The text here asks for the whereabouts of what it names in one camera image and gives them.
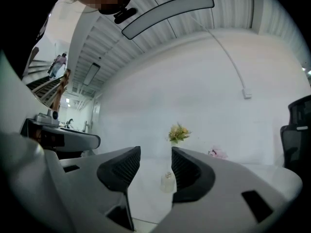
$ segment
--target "fluorescent light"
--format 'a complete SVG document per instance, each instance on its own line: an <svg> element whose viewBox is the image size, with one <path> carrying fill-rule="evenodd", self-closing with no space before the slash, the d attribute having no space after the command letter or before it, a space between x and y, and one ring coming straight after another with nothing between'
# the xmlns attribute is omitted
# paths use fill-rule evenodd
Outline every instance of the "fluorescent light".
<svg viewBox="0 0 311 233"><path fill-rule="evenodd" d="M214 0L171 0L142 14L127 25L122 30L122 34L131 40L167 18L193 10L213 8L214 6Z"/></svg>
<svg viewBox="0 0 311 233"><path fill-rule="evenodd" d="M86 75L86 78L83 81L83 84L85 85L89 85L92 81L92 79L94 78L95 74L99 71L99 68L101 68L98 64L93 63Z"/></svg>

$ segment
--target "black office chair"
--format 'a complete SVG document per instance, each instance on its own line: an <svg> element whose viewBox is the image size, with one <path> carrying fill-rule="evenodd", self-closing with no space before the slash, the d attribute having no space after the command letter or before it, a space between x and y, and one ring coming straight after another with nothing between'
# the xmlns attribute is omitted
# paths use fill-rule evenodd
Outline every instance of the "black office chair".
<svg viewBox="0 0 311 233"><path fill-rule="evenodd" d="M301 178L310 155L311 131L306 125L290 124L281 128L284 167Z"/></svg>
<svg viewBox="0 0 311 233"><path fill-rule="evenodd" d="M284 151L284 167L303 179L311 150L311 95L288 106L289 125L280 130Z"/></svg>

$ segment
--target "desk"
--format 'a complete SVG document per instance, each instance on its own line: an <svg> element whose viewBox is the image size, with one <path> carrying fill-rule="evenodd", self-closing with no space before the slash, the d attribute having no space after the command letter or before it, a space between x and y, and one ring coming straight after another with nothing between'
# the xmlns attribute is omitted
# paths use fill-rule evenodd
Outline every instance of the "desk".
<svg viewBox="0 0 311 233"><path fill-rule="evenodd" d="M166 171L165 163L161 159L141 159L140 168L128 189L132 217L159 223L170 212L176 185L172 193L160 190L161 175ZM302 188L301 179L288 169L265 165L243 166L266 181L287 201L293 200Z"/></svg>

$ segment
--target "wall outlet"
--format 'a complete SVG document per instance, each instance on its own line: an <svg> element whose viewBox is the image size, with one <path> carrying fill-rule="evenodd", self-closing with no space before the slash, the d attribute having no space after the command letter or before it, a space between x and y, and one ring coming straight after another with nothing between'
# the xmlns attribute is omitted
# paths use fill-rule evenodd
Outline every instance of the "wall outlet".
<svg viewBox="0 0 311 233"><path fill-rule="evenodd" d="M243 93L244 99L251 99L252 98L252 90L251 89L244 88L242 90L242 93Z"/></svg>

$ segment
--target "small glass bottle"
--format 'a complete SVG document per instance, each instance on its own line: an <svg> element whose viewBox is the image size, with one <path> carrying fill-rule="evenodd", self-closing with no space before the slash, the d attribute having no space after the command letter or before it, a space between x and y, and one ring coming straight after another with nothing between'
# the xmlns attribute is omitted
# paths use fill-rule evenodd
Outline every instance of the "small glass bottle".
<svg viewBox="0 0 311 233"><path fill-rule="evenodd" d="M173 192L174 186L175 186L175 176L168 171L161 177L161 191L165 193Z"/></svg>

